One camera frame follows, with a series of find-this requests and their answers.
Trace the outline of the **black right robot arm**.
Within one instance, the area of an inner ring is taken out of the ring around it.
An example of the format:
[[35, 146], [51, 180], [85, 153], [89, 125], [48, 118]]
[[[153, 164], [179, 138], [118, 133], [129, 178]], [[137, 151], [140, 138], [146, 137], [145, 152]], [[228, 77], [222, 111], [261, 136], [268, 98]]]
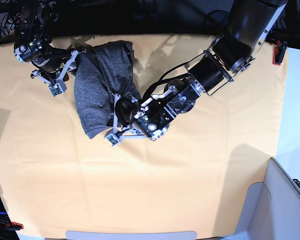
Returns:
[[69, 22], [71, 10], [79, 8], [80, 0], [24, 0], [20, 20], [16, 27], [18, 39], [14, 44], [14, 56], [21, 63], [30, 63], [35, 70], [30, 77], [40, 78], [50, 87], [69, 80], [68, 73], [77, 69], [77, 56], [86, 52], [83, 46], [62, 49], [51, 45], [48, 28], [64, 20], [58, 29]]

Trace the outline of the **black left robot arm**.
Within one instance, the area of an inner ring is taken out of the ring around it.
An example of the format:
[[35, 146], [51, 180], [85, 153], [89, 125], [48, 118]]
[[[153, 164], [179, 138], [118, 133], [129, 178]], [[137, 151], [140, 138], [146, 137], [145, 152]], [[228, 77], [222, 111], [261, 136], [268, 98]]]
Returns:
[[285, 5], [284, 0], [236, 0], [226, 29], [201, 54], [182, 64], [185, 74], [163, 75], [140, 100], [114, 95], [113, 126], [105, 138], [117, 145], [125, 139], [162, 137], [202, 94], [212, 96], [251, 65], [255, 48], [262, 46]]

